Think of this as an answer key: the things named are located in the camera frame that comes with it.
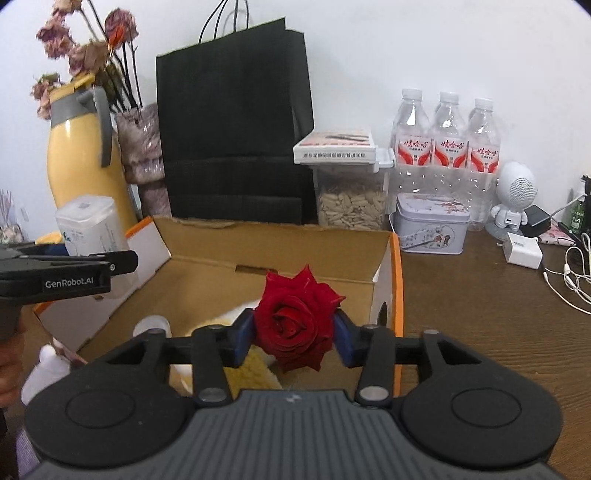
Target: tin box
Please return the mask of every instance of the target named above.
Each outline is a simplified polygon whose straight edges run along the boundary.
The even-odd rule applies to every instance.
[[[458,255],[464,247],[470,212],[449,196],[399,193],[392,220],[403,250]]]

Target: sunflower seeds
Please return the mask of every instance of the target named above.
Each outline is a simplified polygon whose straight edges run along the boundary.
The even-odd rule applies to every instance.
[[[318,221],[324,226],[380,230],[385,219],[386,194],[372,184],[341,182],[318,195]]]

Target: green bottle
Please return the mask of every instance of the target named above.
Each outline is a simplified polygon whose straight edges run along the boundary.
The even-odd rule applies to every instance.
[[[576,192],[575,195],[579,195],[579,200],[574,203],[572,210],[570,211],[570,222],[568,223],[569,228],[579,235],[583,228],[583,218],[585,214],[585,182],[581,180],[582,192]]]

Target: red rose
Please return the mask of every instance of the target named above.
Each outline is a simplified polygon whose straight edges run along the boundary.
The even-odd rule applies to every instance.
[[[283,371],[320,363],[333,344],[333,314],[345,297],[318,283],[306,267],[294,278],[267,274],[254,312],[255,344],[274,355]]]

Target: white wall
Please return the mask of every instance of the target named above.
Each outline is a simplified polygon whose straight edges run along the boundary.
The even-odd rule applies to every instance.
[[[195,43],[216,2],[95,0],[103,17],[120,6],[137,18],[144,103],[156,100],[155,56]],[[285,16],[306,34],[317,127],[369,125],[385,145],[403,87],[422,88],[429,112],[440,90],[452,90],[466,116],[474,97],[495,100],[502,158],[533,169],[541,207],[561,206],[577,178],[591,173],[591,18],[574,0],[251,0],[250,7],[255,22]],[[51,0],[12,0],[0,12],[0,189],[26,208],[32,237],[54,228],[49,125],[28,96],[35,76],[66,71],[34,38],[50,10]],[[80,18],[69,23],[84,41]]]

